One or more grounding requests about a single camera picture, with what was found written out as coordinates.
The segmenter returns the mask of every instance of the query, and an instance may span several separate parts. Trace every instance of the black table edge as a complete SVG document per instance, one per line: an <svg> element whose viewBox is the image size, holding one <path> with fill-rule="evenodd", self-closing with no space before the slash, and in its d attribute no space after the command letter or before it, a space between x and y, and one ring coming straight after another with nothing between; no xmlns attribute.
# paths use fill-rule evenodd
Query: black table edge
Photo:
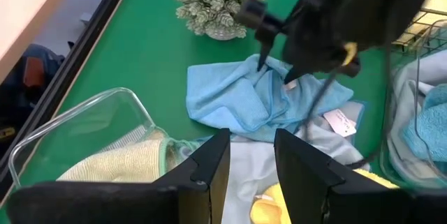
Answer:
<svg viewBox="0 0 447 224"><path fill-rule="evenodd" d="M53 81L51 81L33 112L29 115L27 121L0 160L1 198L7 196L6 194L13 182L8 170L8 158L13 147L33 130L51 120L119 2L120 0L102 0L100 2L90 19L90 23L67 55Z"/></svg>

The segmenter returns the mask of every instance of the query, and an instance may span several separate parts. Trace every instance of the light blue towel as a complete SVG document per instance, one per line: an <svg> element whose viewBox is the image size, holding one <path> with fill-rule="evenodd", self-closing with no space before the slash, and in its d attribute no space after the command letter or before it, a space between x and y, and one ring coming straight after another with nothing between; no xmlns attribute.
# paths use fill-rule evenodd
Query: light blue towel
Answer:
<svg viewBox="0 0 447 224"><path fill-rule="evenodd" d="M447 162L447 84L430 90L417 116L417 127L422 139L416 135L414 118L402 129L402 139L412 152L418 158L428 160L425 141L433 161Z"/></svg>
<svg viewBox="0 0 447 224"><path fill-rule="evenodd" d="M255 54L242 62L189 67L186 92L189 117L264 142L273 142L277 128L294 132L306 117L323 80L304 75L294 89L286 90L283 79L291 66L268 57L266 66L257 72L258 58ZM316 113L336 109L352 95L352 90L334 82Z"/></svg>

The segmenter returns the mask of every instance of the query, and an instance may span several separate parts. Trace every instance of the blue backpack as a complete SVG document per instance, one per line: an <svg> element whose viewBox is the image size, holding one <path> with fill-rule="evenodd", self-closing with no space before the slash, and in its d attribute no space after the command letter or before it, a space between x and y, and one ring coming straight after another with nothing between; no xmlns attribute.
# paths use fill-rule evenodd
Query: blue backpack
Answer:
<svg viewBox="0 0 447 224"><path fill-rule="evenodd" d="M13 140L64 60L31 44L0 84L0 152Z"/></svg>

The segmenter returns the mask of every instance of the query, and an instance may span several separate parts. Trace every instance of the paper label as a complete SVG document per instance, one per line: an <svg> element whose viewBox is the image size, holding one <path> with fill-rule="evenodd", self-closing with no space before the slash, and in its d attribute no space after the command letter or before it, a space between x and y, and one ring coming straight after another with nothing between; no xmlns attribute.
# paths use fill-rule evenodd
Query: paper label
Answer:
<svg viewBox="0 0 447 224"><path fill-rule="evenodd" d="M342 137L348 137L357 132L351 120L339 109L326 112L323 117L328 121L334 132Z"/></svg>
<svg viewBox="0 0 447 224"><path fill-rule="evenodd" d="M286 90L291 90L296 87L296 80L290 81L288 84L284 85L286 87Z"/></svg>

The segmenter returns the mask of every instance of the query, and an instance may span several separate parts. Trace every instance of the green table surface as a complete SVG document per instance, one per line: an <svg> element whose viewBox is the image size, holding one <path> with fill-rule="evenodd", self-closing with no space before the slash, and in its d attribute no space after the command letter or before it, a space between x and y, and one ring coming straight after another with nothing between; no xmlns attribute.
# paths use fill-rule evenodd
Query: green table surface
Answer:
<svg viewBox="0 0 447 224"><path fill-rule="evenodd" d="M297 0L267 0L269 10L286 17ZM175 16L180 3L173 0L123 0L80 71L59 111L63 112L89 97L115 87L134 91L155 123L176 139L192 140L211 135L215 129L190 120L185 108L186 69L195 64L242 61L259 51L250 31L244 39L217 41L195 36L185 21ZM284 38L271 52L280 57ZM383 54L370 50L361 54L362 71L356 78L339 81L354 90L354 99L367 102L358 126L356 146L368 154L381 139L383 106L386 94ZM51 147L41 145L37 154ZM70 148L59 150L71 158ZM373 171L380 173L378 161ZM39 171L28 174L27 171ZM28 183L48 176L39 160L31 160L23 180Z"/></svg>

